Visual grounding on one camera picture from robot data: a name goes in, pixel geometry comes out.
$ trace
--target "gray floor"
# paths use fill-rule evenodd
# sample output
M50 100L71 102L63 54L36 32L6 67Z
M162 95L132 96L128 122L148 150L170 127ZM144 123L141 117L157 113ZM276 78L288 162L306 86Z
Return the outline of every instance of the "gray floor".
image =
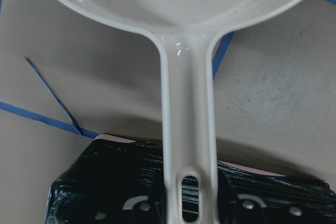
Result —
M336 6L304 0L237 31L214 81L218 155L336 189ZM3 0L0 101L81 127L161 138L160 62L146 38L88 20L56 0ZM0 111L0 222L41 223L50 183L90 142Z

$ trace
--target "white handle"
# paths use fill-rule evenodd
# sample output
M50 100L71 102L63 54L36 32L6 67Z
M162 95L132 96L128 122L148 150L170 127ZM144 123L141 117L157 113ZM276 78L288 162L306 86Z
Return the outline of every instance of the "white handle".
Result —
M207 36L158 36L167 224L185 223L181 183L198 180L195 223L219 223L211 51Z

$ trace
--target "handle hole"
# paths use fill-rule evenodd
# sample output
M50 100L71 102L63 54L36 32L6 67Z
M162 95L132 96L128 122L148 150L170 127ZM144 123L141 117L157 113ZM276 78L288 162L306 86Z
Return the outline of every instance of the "handle hole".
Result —
M182 217L186 222L198 219L198 180L194 176L186 176L182 180Z

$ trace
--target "black object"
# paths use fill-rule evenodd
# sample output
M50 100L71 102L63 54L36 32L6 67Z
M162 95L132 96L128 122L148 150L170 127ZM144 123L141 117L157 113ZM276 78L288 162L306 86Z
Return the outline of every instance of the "black object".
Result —
M51 186L46 224L164 223L162 149L94 140ZM218 163L221 223L336 223L336 194L314 178L249 173ZM182 185L197 218L197 180Z

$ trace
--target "metal rivet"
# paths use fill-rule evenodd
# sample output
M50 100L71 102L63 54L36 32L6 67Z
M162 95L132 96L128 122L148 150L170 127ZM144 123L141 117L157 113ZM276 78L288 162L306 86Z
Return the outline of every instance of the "metal rivet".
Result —
M295 215L295 216L301 216L302 215L302 210L298 207L290 207L289 212L292 215Z
M145 211L145 212L147 212L147 211L149 211L151 209L151 206L147 203L147 202L143 202L143 203L141 203L141 205L140 205L140 210L141 211Z
M242 203L243 207L246 209L253 209L254 208L254 203L250 200L244 200Z
M104 212L97 212L96 216L94 217L95 220L103 220L107 217L107 214Z

